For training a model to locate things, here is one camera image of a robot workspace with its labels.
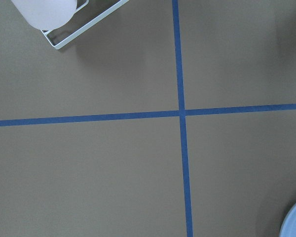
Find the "pink plastic cup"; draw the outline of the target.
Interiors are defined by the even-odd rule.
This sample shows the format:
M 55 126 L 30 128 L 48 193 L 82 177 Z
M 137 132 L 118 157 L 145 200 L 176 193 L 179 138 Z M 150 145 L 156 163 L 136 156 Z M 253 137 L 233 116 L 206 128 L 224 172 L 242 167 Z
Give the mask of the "pink plastic cup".
M 77 0 L 13 0 L 29 25 L 38 30 L 54 30 L 71 20 Z

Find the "blue ceramic plate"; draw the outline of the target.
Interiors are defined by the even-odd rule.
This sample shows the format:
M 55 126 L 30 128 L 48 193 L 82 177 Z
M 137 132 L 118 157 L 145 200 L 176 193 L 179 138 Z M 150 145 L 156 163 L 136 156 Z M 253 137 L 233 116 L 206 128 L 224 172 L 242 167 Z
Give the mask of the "blue ceramic plate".
M 281 226 L 279 237 L 296 237 L 296 204 L 286 215 Z

